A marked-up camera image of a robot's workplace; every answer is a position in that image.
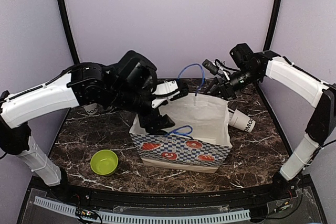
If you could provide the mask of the white cup holding straws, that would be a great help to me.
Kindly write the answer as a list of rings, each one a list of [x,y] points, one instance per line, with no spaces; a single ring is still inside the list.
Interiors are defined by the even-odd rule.
[[[229,126],[244,131],[246,133],[251,133],[255,127],[256,121],[251,117],[247,116],[243,112],[236,109],[228,109],[229,111]]]

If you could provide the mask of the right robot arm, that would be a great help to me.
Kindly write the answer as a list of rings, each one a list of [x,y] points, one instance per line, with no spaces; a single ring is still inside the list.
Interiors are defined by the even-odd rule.
[[[270,50],[252,52],[247,44],[239,44],[230,55],[238,71],[215,78],[211,94],[219,94],[227,100],[233,98],[237,90],[268,77],[299,94],[314,108],[303,139],[274,176],[275,183],[268,187],[269,197],[278,200],[287,193],[287,183],[311,163],[335,129],[335,85],[313,77],[286,57]]]

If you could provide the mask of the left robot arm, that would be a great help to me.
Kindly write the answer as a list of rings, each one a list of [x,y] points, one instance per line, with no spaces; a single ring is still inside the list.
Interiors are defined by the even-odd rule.
[[[99,104],[104,108],[137,113],[142,127],[154,133],[173,126],[159,106],[179,94],[176,81],[158,83],[156,68],[139,60],[109,66],[81,63],[59,76],[21,93],[1,95],[1,149],[15,155],[53,188],[63,201],[74,197],[67,175],[39,148],[28,125],[42,115],[78,106]]]

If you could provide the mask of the patterned paper takeout bag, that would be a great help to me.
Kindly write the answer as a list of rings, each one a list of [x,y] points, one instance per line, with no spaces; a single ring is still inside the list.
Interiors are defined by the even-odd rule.
[[[144,165],[213,174],[225,163],[232,148],[226,100],[189,93],[159,111],[175,125],[162,134],[147,133],[136,117],[129,131]]]

